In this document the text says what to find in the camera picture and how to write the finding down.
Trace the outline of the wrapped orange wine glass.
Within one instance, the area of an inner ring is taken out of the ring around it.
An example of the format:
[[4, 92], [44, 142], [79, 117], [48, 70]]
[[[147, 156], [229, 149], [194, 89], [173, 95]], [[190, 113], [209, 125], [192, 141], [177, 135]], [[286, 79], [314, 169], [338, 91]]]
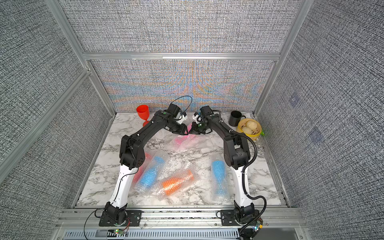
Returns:
[[183, 170], [169, 178], [160, 181], [157, 195], [160, 198], [169, 197], [177, 191], [193, 184], [197, 179], [196, 174], [190, 170]]

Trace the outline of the pink plastic wine glass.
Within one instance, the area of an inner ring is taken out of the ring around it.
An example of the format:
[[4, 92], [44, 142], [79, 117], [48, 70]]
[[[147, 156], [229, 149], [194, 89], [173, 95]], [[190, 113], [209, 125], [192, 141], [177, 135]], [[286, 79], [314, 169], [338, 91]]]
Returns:
[[188, 134], [185, 136], [178, 136], [175, 138], [175, 143], [176, 143], [176, 145], [182, 145], [182, 144], [186, 143], [187, 141], [192, 140], [196, 136], [197, 135], [193, 135], [193, 134]]

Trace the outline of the aluminium front rail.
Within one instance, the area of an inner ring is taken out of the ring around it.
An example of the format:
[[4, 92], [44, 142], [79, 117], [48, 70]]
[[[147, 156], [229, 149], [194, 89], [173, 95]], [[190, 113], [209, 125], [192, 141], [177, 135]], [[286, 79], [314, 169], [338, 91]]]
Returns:
[[[226, 207], [205, 208], [130, 208], [130, 211], [142, 211], [142, 218], [138, 227], [130, 229], [208, 229], [223, 228], [218, 213]], [[304, 229], [307, 227], [300, 209], [269, 207], [261, 216], [263, 228], [292, 228]], [[65, 209], [61, 212], [56, 229], [97, 229], [99, 218], [94, 216], [94, 209]]]

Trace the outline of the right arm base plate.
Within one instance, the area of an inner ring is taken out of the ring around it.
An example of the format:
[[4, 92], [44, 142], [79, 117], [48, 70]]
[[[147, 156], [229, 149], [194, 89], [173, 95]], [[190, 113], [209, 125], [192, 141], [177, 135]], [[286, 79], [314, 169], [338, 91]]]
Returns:
[[236, 219], [234, 210], [222, 209], [219, 211], [218, 217], [221, 221], [222, 226], [234, 227], [234, 226], [245, 226], [249, 222], [255, 221], [256, 217], [260, 217], [260, 216], [259, 216], [259, 211], [256, 210], [254, 216], [248, 216], [245, 219], [240, 221]]

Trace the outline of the clear bubble wrap sheet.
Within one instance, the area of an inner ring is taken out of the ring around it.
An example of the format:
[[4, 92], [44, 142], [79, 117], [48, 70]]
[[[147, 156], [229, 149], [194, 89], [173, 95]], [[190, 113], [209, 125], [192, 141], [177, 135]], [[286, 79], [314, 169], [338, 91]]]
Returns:
[[161, 129], [166, 129], [173, 134], [181, 134], [180, 126], [174, 120], [164, 119], [157, 116], [153, 117], [150, 124], [150, 138], [152, 138]]

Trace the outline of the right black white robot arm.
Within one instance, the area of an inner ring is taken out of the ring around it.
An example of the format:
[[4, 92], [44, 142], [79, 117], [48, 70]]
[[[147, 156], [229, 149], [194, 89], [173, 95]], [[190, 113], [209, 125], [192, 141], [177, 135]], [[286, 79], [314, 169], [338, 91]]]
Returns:
[[223, 140], [224, 160], [231, 168], [235, 185], [234, 214], [236, 221], [244, 225], [257, 216], [253, 200], [248, 196], [249, 182], [247, 167], [251, 160], [250, 149], [246, 135], [231, 129], [219, 114], [193, 116], [189, 134], [206, 134], [208, 130], [216, 132]]

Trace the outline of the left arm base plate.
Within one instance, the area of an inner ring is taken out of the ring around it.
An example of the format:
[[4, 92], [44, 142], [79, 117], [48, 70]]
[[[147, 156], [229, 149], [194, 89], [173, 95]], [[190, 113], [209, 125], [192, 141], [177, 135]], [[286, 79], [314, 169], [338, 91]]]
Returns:
[[106, 211], [103, 211], [99, 221], [99, 227], [138, 227], [142, 218], [142, 211], [133, 210], [126, 211], [124, 214], [121, 212], [117, 217], [109, 216]]

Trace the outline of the wrapped blue wine glass left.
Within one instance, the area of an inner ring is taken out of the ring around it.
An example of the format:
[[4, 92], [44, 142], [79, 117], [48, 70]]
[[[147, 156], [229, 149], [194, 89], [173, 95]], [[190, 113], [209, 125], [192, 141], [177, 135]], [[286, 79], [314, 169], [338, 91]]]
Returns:
[[148, 164], [143, 172], [141, 178], [136, 184], [136, 191], [138, 193], [145, 193], [149, 191], [155, 184], [158, 176], [160, 175], [166, 161], [160, 156], [155, 156]]

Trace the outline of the black mug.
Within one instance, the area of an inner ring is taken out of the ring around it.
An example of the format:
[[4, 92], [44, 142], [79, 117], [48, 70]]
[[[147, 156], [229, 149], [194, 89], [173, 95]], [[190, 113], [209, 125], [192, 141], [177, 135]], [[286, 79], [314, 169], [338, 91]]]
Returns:
[[242, 118], [246, 118], [246, 116], [239, 111], [232, 111], [229, 118], [229, 125], [237, 127]]

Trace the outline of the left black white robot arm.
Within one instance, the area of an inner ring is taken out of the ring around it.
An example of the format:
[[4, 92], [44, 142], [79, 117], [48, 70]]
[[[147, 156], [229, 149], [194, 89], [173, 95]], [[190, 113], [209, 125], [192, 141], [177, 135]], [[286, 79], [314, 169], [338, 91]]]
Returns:
[[123, 136], [120, 147], [120, 171], [110, 200], [106, 203], [102, 217], [110, 224], [121, 226], [126, 222], [128, 193], [134, 175], [145, 162], [144, 146], [160, 130], [173, 134], [187, 135], [187, 125], [183, 123], [187, 114], [171, 110], [157, 111], [149, 122], [136, 133]]

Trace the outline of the wrapped blue wine glass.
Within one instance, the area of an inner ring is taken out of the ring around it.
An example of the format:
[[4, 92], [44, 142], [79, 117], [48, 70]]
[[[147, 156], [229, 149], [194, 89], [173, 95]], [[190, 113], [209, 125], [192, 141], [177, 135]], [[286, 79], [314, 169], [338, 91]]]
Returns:
[[219, 159], [213, 159], [211, 163], [212, 199], [217, 203], [224, 203], [230, 199], [226, 163]]
[[149, 191], [155, 184], [158, 176], [160, 175], [166, 161], [160, 156], [155, 156], [148, 164], [143, 172], [141, 178], [136, 184], [136, 191], [138, 193], [145, 193]]

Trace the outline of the wrapped red wine glass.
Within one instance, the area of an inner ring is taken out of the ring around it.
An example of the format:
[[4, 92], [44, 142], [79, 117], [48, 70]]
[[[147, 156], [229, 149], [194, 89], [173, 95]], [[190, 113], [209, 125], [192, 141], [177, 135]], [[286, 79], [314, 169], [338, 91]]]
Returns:
[[144, 163], [139, 167], [137, 173], [135, 174], [133, 178], [133, 185], [136, 185], [139, 181], [140, 177], [143, 175], [144, 171], [146, 170], [148, 164], [152, 161], [152, 155], [149, 153], [145, 153], [145, 161]]

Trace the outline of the wrapped blue wine glass right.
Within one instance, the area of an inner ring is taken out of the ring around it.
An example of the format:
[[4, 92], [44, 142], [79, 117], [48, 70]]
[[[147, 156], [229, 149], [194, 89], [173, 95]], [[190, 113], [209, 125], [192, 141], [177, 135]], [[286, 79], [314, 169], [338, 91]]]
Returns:
[[226, 163], [219, 159], [213, 159], [211, 163], [212, 199], [217, 203], [224, 203], [230, 199]]

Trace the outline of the red plastic wine glass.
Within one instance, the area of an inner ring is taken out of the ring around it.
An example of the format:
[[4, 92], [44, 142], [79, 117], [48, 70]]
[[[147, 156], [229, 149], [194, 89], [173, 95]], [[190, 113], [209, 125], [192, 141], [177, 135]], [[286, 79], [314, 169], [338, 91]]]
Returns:
[[136, 108], [136, 111], [138, 113], [138, 116], [144, 120], [143, 127], [148, 124], [148, 118], [150, 116], [149, 107], [147, 105], [140, 105]]

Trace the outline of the yellow bowl with buns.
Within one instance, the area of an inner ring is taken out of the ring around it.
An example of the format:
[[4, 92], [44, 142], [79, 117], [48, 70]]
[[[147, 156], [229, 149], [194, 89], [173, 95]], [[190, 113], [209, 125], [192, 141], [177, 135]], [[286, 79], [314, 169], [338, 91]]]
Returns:
[[264, 136], [262, 126], [253, 119], [245, 118], [238, 123], [237, 132], [245, 133], [252, 140], [257, 140], [259, 136]]

